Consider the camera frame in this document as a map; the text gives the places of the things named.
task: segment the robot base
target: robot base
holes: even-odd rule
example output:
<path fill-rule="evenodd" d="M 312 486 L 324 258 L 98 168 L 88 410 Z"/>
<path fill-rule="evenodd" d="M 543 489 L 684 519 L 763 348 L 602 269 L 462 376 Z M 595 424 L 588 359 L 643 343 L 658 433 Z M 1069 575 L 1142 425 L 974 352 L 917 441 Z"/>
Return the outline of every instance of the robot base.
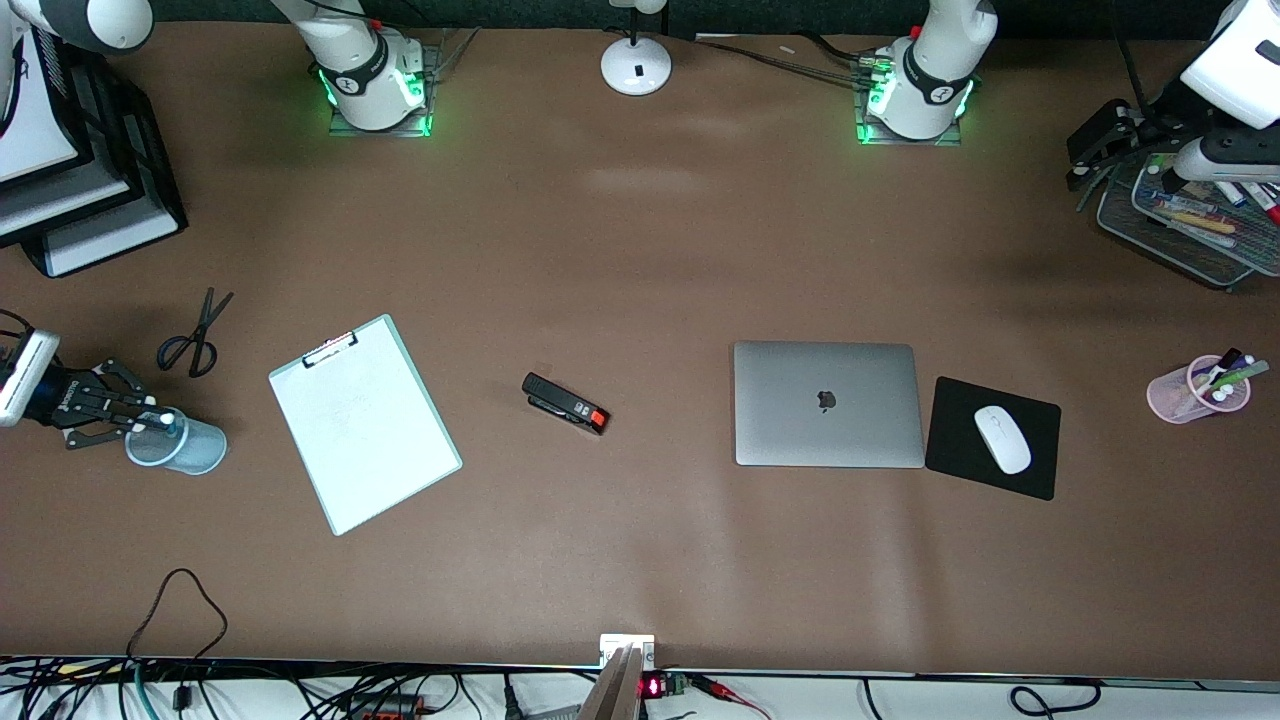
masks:
<path fill-rule="evenodd" d="M 951 122 L 951 127 L 938 137 L 932 140 L 910 140 L 888 129 L 884 120 L 869 114 L 867 106 L 870 102 L 869 90 L 854 88 L 854 120 L 858 123 L 858 142 L 863 145 L 937 145 L 942 147 L 957 147 L 960 145 L 960 119 Z"/>
<path fill-rule="evenodd" d="M 401 120 L 396 127 L 388 128 L 379 132 L 362 131 L 353 127 L 342 117 L 338 108 L 333 108 L 333 118 L 329 120 L 329 136 L 330 137 L 430 137 L 431 136 L 431 119 L 435 114 L 435 90 L 440 83 L 439 70 L 440 70 L 440 56 L 442 46 L 439 45 L 422 45 L 422 70 L 417 73 L 420 78 L 420 90 L 425 99 L 421 108 L 410 113 L 403 120 Z"/>

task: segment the pink pen holder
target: pink pen holder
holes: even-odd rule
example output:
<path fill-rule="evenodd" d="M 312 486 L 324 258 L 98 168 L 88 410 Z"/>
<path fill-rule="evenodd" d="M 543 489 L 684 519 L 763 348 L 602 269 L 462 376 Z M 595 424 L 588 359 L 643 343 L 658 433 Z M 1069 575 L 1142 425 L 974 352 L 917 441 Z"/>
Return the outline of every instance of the pink pen holder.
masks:
<path fill-rule="evenodd" d="M 1222 402 L 1213 402 L 1210 392 L 1204 392 L 1203 397 L 1196 395 L 1196 389 L 1208 382 L 1203 370 L 1212 368 L 1221 357 L 1202 355 L 1190 365 L 1151 380 L 1147 386 L 1147 405 L 1151 411 L 1166 423 L 1181 425 L 1217 413 L 1235 413 L 1248 405 L 1252 389 L 1247 379 L 1236 383 L 1235 392 Z"/>

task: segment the green led light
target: green led light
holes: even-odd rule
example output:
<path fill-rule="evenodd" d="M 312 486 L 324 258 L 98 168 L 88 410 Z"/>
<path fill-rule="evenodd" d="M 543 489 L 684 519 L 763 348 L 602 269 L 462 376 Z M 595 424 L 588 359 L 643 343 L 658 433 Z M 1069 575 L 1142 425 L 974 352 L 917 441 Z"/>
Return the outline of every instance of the green led light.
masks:
<path fill-rule="evenodd" d="M 890 95 L 893 95 L 893 90 L 897 87 L 897 77 L 890 73 L 883 82 L 876 83 L 870 90 L 870 95 L 867 102 L 867 111 L 873 115 L 879 115 L 884 111 L 888 105 Z"/>
<path fill-rule="evenodd" d="M 964 114 L 965 102 L 969 101 L 970 94 L 973 94 L 973 81 L 969 81 L 969 85 L 964 88 L 964 92 L 960 95 L 960 105 L 956 106 L 956 119 L 960 119 L 960 115 Z"/>
<path fill-rule="evenodd" d="M 422 78 L 413 73 L 402 73 L 394 70 L 392 74 L 396 78 L 396 85 L 399 86 L 401 94 L 404 95 L 404 101 L 411 106 L 417 106 L 422 104 Z"/>
<path fill-rule="evenodd" d="M 329 99 L 329 104 L 334 108 L 338 106 L 338 99 L 333 95 L 333 86 L 329 85 L 329 79 L 324 77 L 323 70 L 316 70 L 316 76 L 320 77 L 320 83 L 324 85 L 324 94 Z"/>

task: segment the scissors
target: scissors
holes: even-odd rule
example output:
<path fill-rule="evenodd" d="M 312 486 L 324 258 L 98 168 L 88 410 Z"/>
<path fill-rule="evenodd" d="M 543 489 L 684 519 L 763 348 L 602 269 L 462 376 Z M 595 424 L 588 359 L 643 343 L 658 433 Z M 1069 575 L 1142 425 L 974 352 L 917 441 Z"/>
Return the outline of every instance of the scissors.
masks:
<path fill-rule="evenodd" d="M 209 327 L 214 324 L 214 320 L 223 314 L 223 309 L 232 301 L 232 297 L 236 297 L 234 292 L 227 293 L 227 297 L 218 304 L 218 307 L 214 307 L 214 288 L 209 288 L 209 292 L 205 293 L 205 305 L 200 310 L 200 324 L 196 325 L 196 332 L 189 336 L 174 336 L 164 341 L 160 345 L 160 350 L 156 351 L 156 365 L 160 365 L 161 370 L 173 369 L 178 359 L 187 352 L 187 348 L 195 345 L 196 352 L 191 356 L 191 369 L 187 370 L 187 374 L 192 378 L 209 374 L 214 369 L 214 365 L 218 364 L 218 348 L 214 347 L 214 343 L 205 342 L 205 334 L 209 333 Z M 209 351 L 207 363 L 204 361 L 206 350 Z"/>

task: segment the green cable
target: green cable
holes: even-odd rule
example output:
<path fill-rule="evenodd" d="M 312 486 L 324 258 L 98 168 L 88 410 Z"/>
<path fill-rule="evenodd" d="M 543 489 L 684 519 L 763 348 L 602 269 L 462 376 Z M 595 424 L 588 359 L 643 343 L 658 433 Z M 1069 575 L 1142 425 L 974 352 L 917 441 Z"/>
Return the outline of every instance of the green cable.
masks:
<path fill-rule="evenodd" d="M 156 708 L 151 707 L 151 698 L 147 697 L 147 691 L 142 687 L 142 665 L 133 666 L 133 687 L 138 689 L 138 700 L 142 701 L 142 710 L 147 711 L 147 717 L 160 720 L 160 716 L 156 715 Z"/>

